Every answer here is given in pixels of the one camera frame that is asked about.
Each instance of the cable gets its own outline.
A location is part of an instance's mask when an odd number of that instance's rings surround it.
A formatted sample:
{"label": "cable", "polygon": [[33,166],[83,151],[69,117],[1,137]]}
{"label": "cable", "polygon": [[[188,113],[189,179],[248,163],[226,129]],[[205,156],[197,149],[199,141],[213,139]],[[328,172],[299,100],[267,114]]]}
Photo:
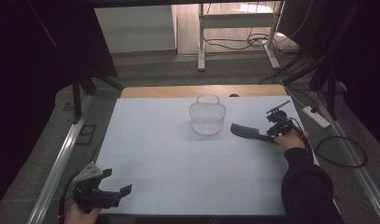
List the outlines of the cable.
{"label": "cable", "polygon": [[71,182],[73,181],[73,179],[80,173],[80,171],[77,171],[75,173],[73,173],[67,180],[66,182],[66,185],[64,186],[64,190],[63,190],[63,194],[62,194],[62,197],[61,197],[61,200],[59,201],[59,215],[58,215],[58,219],[59,219],[59,223],[60,224],[64,224],[64,203],[66,202],[66,193],[67,193],[67,190],[68,190],[68,187],[70,186]]}
{"label": "cable", "polygon": [[225,48],[225,49],[232,49],[232,50],[248,49],[248,48],[251,47],[251,45],[248,45],[248,46],[246,46],[246,47],[244,47],[244,48],[234,49],[234,48],[230,48],[230,47],[227,47],[227,46],[224,46],[224,45],[210,43],[210,42],[208,42],[205,38],[204,38],[204,41],[205,41],[207,44],[209,44],[209,45],[219,46],[219,47],[222,47],[222,48]]}
{"label": "cable", "polygon": [[269,76],[269,77],[264,77],[262,79],[260,79],[259,81],[259,85],[262,84],[264,81],[268,80],[268,79],[271,79],[271,78],[274,78],[274,77],[277,77],[279,76],[281,73],[285,72],[286,69],[290,68],[292,65],[294,65],[296,62],[298,62],[302,57],[302,53],[299,52],[299,54],[294,57],[288,64],[286,64],[283,68],[280,68],[280,70],[278,72],[276,72],[275,74]]}
{"label": "cable", "polygon": [[280,120],[282,120],[284,123],[286,123],[288,126],[290,126],[295,132],[298,133],[298,135],[300,136],[300,138],[303,140],[303,143],[305,144],[305,147],[306,149],[308,149],[308,156],[309,156],[309,160],[312,164],[315,163],[315,160],[314,160],[314,151],[313,151],[313,148],[312,148],[312,145],[311,143],[309,142],[309,139],[305,136],[305,134],[303,133],[303,129],[301,128],[301,126],[299,125],[298,121],[296,119],[294,119],[297,124],[298,124],[298,127],[295,126],[294,124],[292,124],[291,122],[288,122],[287,120],[285,119],[282,119],[278,116],[276,116],[277,118],[279,118]]}
{"label": "cable", "polygon": [[300,104],[303,108],[306,108],[306,106],[303,104],[303,103],[301,103],[292,93],[291,93],[291,91],[289,91],[289,89],[283,84],[283,81],[282,81],[283,79],[280,79],[280,84],[285,88],[285,90],[286,91],[288,91],[289,92],[289,94],[291,95],[291,97],[295,100],[295,101],[297,101],[297,103],[298,104]]}
{"label": "cable", "polygon": [[[332,138],[341,138],[341,139],[344,139],[344,140],[350,141],[350,142],[354,143],[356,146],[358,146],[358,147],[361,149],[361,152],[362,152],[363,155],[364,155],[364,160],[363,160],[363,162],[362,162],[361,164],[359,164],[359,165],[344,165],[344,164],[341,164],[341,163],[339,163],[339,162],[337,162],[337,161],[332,161],[332,160],[328,159],[327,157],[321,155],[321,154],[318,152],[320,146],[321,146],[324,142],[326,142],[327,140],[330,140],[330,139],[332,139]],[[336,165],[336,166],[340,166],[340,167],[345,167],[345,168],[359,168],[359,167],[361,167],[361,166],[364,166],[364,165],[367,163],[367,161],[368,161],[368,155],[367,155],[367,152],[365,151],[365,149],[364,149],[359,143],[357,143],[357,142],[356,142],[355,140],[353,140],[353,139],[350,139],[350,138],[347,138],[347,137],[342,137],[342,136],[330,136],[330,137],[327,137],[327,138],[321,140],[321,141],[318,143],[317,147],[316,147],[315,154],[318,155],[321,159],[323,159],[323,160],[325,160],[325,161],[327,161],[327,162],[329,162],[329,163],[331,163],[331,164],[334,164],[334,165]]]}
{"label": "cable", "polygon": [[301,26],[297,29],[297,31],[296,31],[294,34],[292,34],[292,35],[290,35],[289,37],[287,37],[286,39],[280,40],[280,41],[277,42],[277,43],[280,43],[280,42],[282,42],[282,41],[285,41],[285,40],[287,40],[287,39],[292,38],[293,36],[295,36],[295,35],[301,30],[301,28],[303,28],[303,25],[305,24],[305,21],[306,21],[306,19],[308,18],[309,12],[310,12],[311,7],[312,7],[312,5],[313,5],[313,1],[314,1],[314,0],[311,1],[311,4],[309,5],[308,11],[306,12],[305,18],[303,18],[303,23],[302,23]]}
{"label": "cable", "polygon": [[[256,37],[256,38],[251,38],[251,36],[253,35],[264,35],[264,37]],[[204,41],[209,44],[209,45],[214,45],[214,46],[219,46],[219,47],[222,47],[222,48],[225,48],[225,49],[232,49],[232,50],[241,50],[241,49],[248,49],[250,47],[260,47],[262,46],[263,44],[260,42],[260,40],[264,40],[266,39],[266,34],[252,34],[250,35],[247,40],[239,40],[239,39],[205,39],[204,38]],[[228,47],[228,46],[225,46],[225,45],[221,45],[221,44],[215,44],[215,43],[210,43],[210,41],[236,41],[236,42],[247,42],[248,46],[246,47],[243,47],[243,48],[240,48],[240,49],[234,49],[234,48],[231,48],[231,47]]]}
{"label": "cable", "polygon": [[93,153],[92,153],[92,155],[91,155],[91,161],[90,161],[90,162],[93,161],[93,159],[94,159],[94,155],[96,155],[97,149],[102,145],[102,143],[103,143],[104,140],[105,140],[105,138],[103,137],[103,138],[99,141],[99,143],[96,145],[96,148],[94,149],[94,151],[93,151]]}
{"label": "cable", "polygon": [[293,88],[293,87],[290,87],[290,86],[288,86],[288,88],[291,88],[291,89],[293,89],[293,90],[295,90],[295,91],[297,91],[297,92],[303,94],[303,95],[306,96],[310,101],[312,101],[315,105],[317,105],[317,108],[319,108],[319,104],[318,104],[314,99],[312,99],[308,94],[306,94],[305,92],[300,91],[300,90],[297,90],[297,89],[295,89],[295,88]]}
{"label": "cable", "polygon": [[206,14],[209,14],[209,10],[210,10],[210,7],[212,6],[212,4],[210,3],[209,4],[209,8],[207,9],[207,12],[206,12]]}

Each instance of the black curtain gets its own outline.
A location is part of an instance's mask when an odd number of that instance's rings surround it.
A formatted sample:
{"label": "black curtain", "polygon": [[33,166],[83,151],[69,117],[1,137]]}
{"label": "black curtain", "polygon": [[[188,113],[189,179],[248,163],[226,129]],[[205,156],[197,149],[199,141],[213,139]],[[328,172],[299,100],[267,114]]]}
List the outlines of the black curtain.
{"label": "black curtain", "polygon": [[0,0],[0,200],[49,121],[72,73],[116,76],[91,7]]}

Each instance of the gray floor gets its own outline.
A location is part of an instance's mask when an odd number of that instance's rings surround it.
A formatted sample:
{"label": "gray floor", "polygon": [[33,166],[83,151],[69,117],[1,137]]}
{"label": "gray floor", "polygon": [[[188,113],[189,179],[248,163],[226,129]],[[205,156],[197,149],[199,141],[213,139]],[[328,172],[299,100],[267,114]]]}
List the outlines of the gray floor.
{"label": "gray floor", "polygon": [[[265,53],[216,54],[207,55],[206,71],[197,71],[194,56],[177,57],[172,54],[120,54],[114,55],[119,77],[114,78],[125,86],[171,86],[171,85],[209,85],[209,84],[257,84],[263,77],[274,73]],[[281,57],[279,62],[288,63],[291,57]],[[308,91],[310,77],[304,77],[293,85]],[[103,141],[109,118],[120,92],[103,82],[95,80],[98,92],[91,102],[90,114],[85,125],[95,126],[95,135],[87,146],[75,146],[72,156],[63,173],[62,182],[53,196],[43,223],[57,223],[57,204],[63,185],[74,171],[82,169],[90,160],[98,143]],[[303,95],[294,93],[304,104],[310,101]],[[49,171],[59,153],[64,138],[73,120],[71,88],[61,90],[56,96],[56,106],[49,124],[40,136],[31,156],[0,202],[0,223],[25,223],[35,201],[43,188]],[[310,141],[317,143],[331,135],[331,130],[321,130],[301,112],[296,103],[304,128],[308,130]],[[366,148],[369,162],[366,169],[380,188],[380,145],[357,120],[343,101],[337,96],[337,116],[348,137],[358,141]],[[79,137],[77,142],[86,143],[89,136]],[[322,153],[337,161],[345,162],[338,144],[331,141],[324,145]],[[373,205],[358,182],[353,170],[339,168],[319,160],[320,165],[332,177],[335,187],[335,201],[342,212],[345,223],[380,223]],[[112,217],[113,223],[134,223],[134,217]]]}

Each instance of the wall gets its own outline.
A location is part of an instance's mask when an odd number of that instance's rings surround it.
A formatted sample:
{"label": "wall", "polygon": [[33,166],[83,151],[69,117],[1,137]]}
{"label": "wall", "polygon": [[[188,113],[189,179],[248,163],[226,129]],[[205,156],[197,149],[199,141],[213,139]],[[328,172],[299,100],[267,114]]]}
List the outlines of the wall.
{"label": "wall", "polygon": [[110,53],[175,49],[171,6],[95,9]]}

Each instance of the metal frame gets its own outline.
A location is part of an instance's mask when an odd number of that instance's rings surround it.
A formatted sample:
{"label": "metal frame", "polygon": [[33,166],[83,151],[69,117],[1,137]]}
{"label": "metal frame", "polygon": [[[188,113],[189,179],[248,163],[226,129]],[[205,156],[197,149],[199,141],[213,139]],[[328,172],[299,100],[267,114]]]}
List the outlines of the metal frame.
{"label": "metal frame", "polygon": [[269,27],[271,31],[268,40],[263,42],[263,46],[273,69],[280,69],[279,62],[274,56],[273,41],[274,33],[279,23],[283,2],[278,1],[277,10],[273,13],[253,13],[253,14],[228,14],[228,15],[205,15],[204,4],[199,5],[199,50],[198,50],[198,70],[204,71],[204,29],[218,28],[246,28],[246,27]]}
{"label": "metal frame", "polygon": [[[320,91],[312,91],[312,94],[315,96],[315,99],[317,100],[318,104],[320,105],[320,110],[325,116],[325,118],[329,121],[331,124],[331,130],[334,134],[345,136],[345,132],[342,130],[341,126],[339,125],[339,122],[336,120],[333,120],[332,116],[329,114],[329,111],[326,109],[325,105],[326,102],[323,98],[323,94]],[[361,160],[359,158],[359,155],[356,153],[355,149],[352,147],[352,144],[344,141],[339,140],[339,145],[344,152],[346,158],[351,162],[352,164],[360,164]],[[356,177],[359,180],[359,183],[362,185],[365,193],[367,194],[370,202],[373,205],[373,208],[376,211],[376,214],[378,214],[380,218],[380,189],[376,185],[376,183],[373,181],[373,178],[368,173],[367,169],[365,167],[359,167],[353,170]]]}
{"label": "metal frame", "polygon": [[93,96],[86,95],[82,103],[82,116],[78,120],[77,124],[73,124],[66,136],[61,151],[59,152],[58,157],[56,158],[55,163],[50,170],[47,181],[44,184],[43,189],[41,190],[40,195],[38,196],[37,202],[33,208],[27,223],[42,223],[45,214],[48,211],[50,201],[52,200],[55,190],[58,188],[58,184],[62,178],[64,168],[70,158],[73,147],[77,141],[79,132],[81,131],[84,120],[88,114],[88,108],[91,104]]}

